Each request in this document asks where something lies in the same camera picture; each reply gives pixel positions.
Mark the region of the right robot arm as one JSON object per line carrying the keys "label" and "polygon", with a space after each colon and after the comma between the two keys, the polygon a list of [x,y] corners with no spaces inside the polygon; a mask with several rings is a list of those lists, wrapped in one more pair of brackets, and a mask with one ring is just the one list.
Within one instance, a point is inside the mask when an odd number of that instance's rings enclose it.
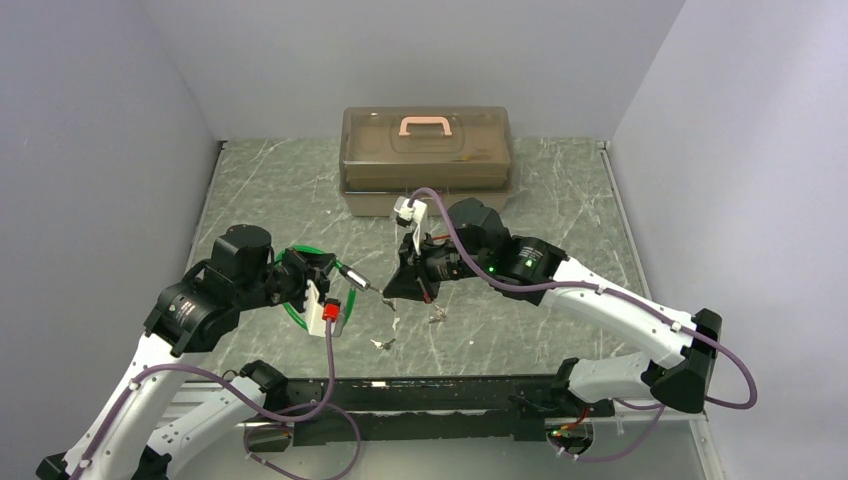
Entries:
{"label": "right robot arm", "polygon": [[426,226],[426,203],[398,198],[391,218],[410,231],[384,297],[430,304],[442,283],[477,277],[507,298],[592,322],[636,347],[621,358],[564,360],[550,391],[564,415],[621,397],[703,411],[721,332],[718,314],[667,309],[636,295],[548,242],[511,234],[498,212],[475,198],[446,212],[452,232],[438,241]]}

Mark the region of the silver key set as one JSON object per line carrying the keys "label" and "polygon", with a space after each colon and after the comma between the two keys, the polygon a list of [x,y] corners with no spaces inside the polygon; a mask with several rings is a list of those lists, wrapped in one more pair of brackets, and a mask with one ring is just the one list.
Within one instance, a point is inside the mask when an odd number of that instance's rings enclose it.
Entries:
{"label": "silver key set", "polygon": [[429,315],[428,323],[444,323],[447,320],[446,310],[438,305],[434,305],[431,314]]}

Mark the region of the green cable lock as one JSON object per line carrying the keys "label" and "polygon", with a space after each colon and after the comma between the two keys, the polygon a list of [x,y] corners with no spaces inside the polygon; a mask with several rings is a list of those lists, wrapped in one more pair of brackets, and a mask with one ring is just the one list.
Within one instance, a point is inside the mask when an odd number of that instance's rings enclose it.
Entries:
{"label": "green cable lock", "polygon": [[[278,259],[282,254],[302,254],[302,253],[319,253],[319,254],[322,254],[322,253],[329,253],[329,252],[325,252],[325,251],[323,251],[323,250],[321,250],[317,247],[306,246],[306,245],[294,245],[294,246],[289,247],[289,248],[281,251],[280,253],[278,253],[275,257],[275,260]],[[346,290],[344,290],[344,294],[340,298],[333,297],[331,295],[331,290],[330,290],[330,288],[331,288],[331,281],[330,281],[331,275],[330,275],[329,276],[329,293],[328,293],[327,297],[338,299],[342,304],[344,304],[346,306],[346,309],[347,309],[346,324],[345,324],[345,327],[346,327],[346,325],[349,323],[349,320],[351,319],[351,317],[353,315],[353,311],[354,311],[354,308],[355,308],[355,305],[356,305],[356,300],[357,300],[358,294],[360,292],[362,292],[362,293],[367,292],[368,290],[370,290],[373,287],[373,285],[359,271],[355,270],[350,265],[344,263],[337,256],[336,256],[336,258],[337,258],[337,266],[332,271],[332,273],[337,273],[340,276],[340,278],[343,279],[348,284],[348,287],[347,287]],[[286,314],[289,316],[289,318],[298,327],[300,327],[302,330],[307,332],[306,331],[306,325],[305,325],[304,320],[302,318],[302,315],[303,315],[305,309],[295,309],[289,303],[283,303],[282,306],[283,306],[283,309],[286,312]]]}

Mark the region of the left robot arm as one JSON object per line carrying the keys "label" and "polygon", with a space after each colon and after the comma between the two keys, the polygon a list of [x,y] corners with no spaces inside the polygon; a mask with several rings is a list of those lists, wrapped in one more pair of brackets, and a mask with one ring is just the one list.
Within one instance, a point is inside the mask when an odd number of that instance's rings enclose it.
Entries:
{"label": "left robot arm", "polygon": [[241,315],[288,305],[329,338],[338,306],[329,297],[331,253],[276,252],[258,226],[229,227],[211,254],[165,288],[144,323],[135,354],[95,421],[69,450],[45,457],[40,479],[169,479],[187,460],[238,422],[257,415],[284,420],[287,378],[256,360],[220,380],[209,400],[167,426],[160,419],[202,362],[234,331]]}

